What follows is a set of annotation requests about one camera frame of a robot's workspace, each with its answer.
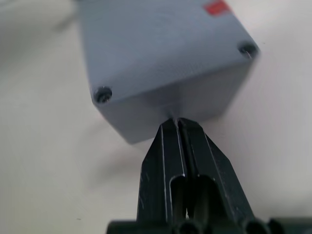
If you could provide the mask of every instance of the gray box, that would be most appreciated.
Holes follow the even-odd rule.
[[[170,117],[221,114],[258,51],[220,0],[78,4],[93,103],[129,143]]]

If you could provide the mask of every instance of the black plastic part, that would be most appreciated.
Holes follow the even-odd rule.
[[[107,234],[312,234],[312,219],[256,219],[230,161],[181,118],[161,124],[142,163],[136,221]]]

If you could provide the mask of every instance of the red sticker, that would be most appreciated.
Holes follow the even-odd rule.
[[[212,16],[218,16],[231,11],[229,6],[223,0],[217,0],[213,3],[208,3],[203,7]]]

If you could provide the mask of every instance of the white surface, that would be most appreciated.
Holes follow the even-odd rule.
[[[312,2],[231,0],[262,56],[206,133],[261,218],[312,216]],[[135,218],[151,141],[127,145],[92,106],[69,2],[0,9],[0,233],[100,234]]]

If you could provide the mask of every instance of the screw hole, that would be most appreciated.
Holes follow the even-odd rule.
[[[257,221],[250,221],[246,225],[245,230],[247,234],[268,234],[269,233],[267,229],[264,227],[264,225]]]
[[[254,44],[251,43],[243,43],[238,47],[239,52],[249,58],[252,59],[257,54],[257,48]]]
[[[194,223],[184,222],[179,228],[179,234],[200,234],[200,231]]]
[[[109,87],[101,87],[94,94],[94,99],[97,103],[107,103],[113,95],[112,90]]]

